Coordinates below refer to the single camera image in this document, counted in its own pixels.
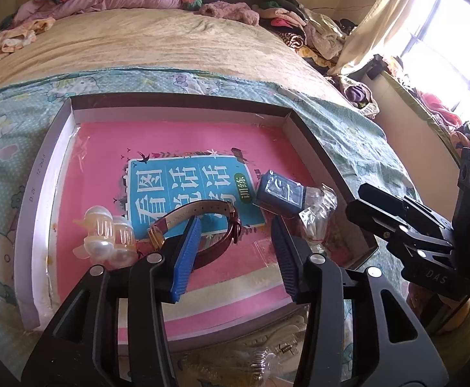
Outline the blue pill box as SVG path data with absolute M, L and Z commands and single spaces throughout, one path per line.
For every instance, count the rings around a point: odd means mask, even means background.
M 294 218 L 304 209 L 306 187 L 268 170 L 261 176 L 254 204 L 283 218 Z

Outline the purple blanket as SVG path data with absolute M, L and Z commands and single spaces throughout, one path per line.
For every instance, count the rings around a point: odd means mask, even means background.
M 181 7 L 182 0 L 68 0 L 57 5 L 49 0 L 30 0 L 18 9 L 12 25 L 18 26 L 31 20 L 46 17 L 58 20 L 94 11 L 138 8 L 171 10 Z

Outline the pink crumpled garment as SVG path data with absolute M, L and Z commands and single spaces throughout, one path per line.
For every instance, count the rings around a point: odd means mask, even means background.
M 256 26 L 260 22 L 260 15 L 254 11 L 247 3 L 228 3 L 217 1 L 203 5 L 198 14 L 237 21 L 246 25 Z

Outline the peach clothes pile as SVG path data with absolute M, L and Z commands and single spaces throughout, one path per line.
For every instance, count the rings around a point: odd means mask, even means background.
M 0 60 L 34 43 L 39 34 L 49 30 L 56 20 L 46 17 L 28 21 L 13 29 L 0 32 Z

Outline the maroon leather wristwatch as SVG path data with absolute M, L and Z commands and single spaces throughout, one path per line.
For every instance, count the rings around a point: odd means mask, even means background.
M 165 236 L 191 218 L 198 218 L 202 236 L 213 236 L 207 247 L 197 249 L 193 269 L 200 269 L 220 258 L 241 236 L 242 223 L 236 207 L 229 201 L 210 199 L 185 203 L 170 212 L 149 207 L 148 240 L 154 250 L 161 250 Z

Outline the clear bag with dark jewelry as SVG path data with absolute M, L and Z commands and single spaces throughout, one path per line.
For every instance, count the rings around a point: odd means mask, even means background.
M 325 241 L 329 222 L 337 209 L 337 194 L 326 184 L 306 187 L 302 210 L 299 212 L 301 233 L 309 242 Z

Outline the pink children's book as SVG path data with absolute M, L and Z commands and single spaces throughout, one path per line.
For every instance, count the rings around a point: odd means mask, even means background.
M 138 249 L 148 251 L 149 207 L 170 212 L 199 200 L 234 204 L 242 238 L 190 276 L 187 291 L 164 309 L 173 340 L 231 329 L 285 312 L 271 243 L 272 216 L 254 202 L 268 170 L 303 185 L 333 185 L 328 161 L 291 120 L 271 126 L 236 123 L 125 122 L 81 125 L 69 154 L 50 272 L 60 298 L 73 289 L 90 260 L 73 249 L 85 229 L 74 223 L 94 205 L 131 222 Z

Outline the beige bed cover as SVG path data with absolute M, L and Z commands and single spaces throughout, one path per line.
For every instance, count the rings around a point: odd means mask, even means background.
M 112 67 L 203 71 L 347 103 L 325 77 L 266 29 L 180 10 L 100 11 L 58 20 L 33 44 L 0 61 L 0 87 Z

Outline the pearl hair claw clip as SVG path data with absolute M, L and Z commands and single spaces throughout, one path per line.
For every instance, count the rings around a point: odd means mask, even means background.
M 111 269 L 132 266 L 138 260 L 133 226 L 127 218 L 113 216 L 106 207 L 94 205 L 74 223 L 87 231 L 83 244 L 73 249 L 79 260 L 106 264 Z

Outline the pile of mixed clothes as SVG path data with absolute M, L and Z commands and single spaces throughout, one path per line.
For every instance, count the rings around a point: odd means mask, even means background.
M 297 0 L 261 0 L 252 9 L 260 16 L 261 27 L 323 75 L 337 64 L 346 38 L 357 28 L 352 20 L 334 20 Z

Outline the window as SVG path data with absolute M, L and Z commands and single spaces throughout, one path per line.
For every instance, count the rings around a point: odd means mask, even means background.
M 470 121 L 470 0 L 414 0 L 401 52 L 414 87 Z

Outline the grey cardboard box tray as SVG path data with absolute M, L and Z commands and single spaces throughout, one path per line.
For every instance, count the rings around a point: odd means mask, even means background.
M 188 94 L 94 94 L 63 101 L 30 170 L 15 249 L 15 294 L 27 330 L 42 330 L 91 260 L 78 221 L 92 206 L 131 223 L 141 253 L 148 228 L 187 203 L 232 202 L 243 235 L 194 272 L 164 318 L 171 350 L 250 334 L 294 312 L 273 254 L 271 214 L 255 203 L 273 170 L 337 194 L 326 246 L 356 269 L 377 250 L 344 209 L 352 192 L 293 109 Z

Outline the cream curtain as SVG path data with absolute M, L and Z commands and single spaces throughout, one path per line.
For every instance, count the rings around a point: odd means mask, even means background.
M 375 0 L 370 11 L 344 41 L 329 75 L 350 74 L 362 68 L 401 30 L 415 0 Z

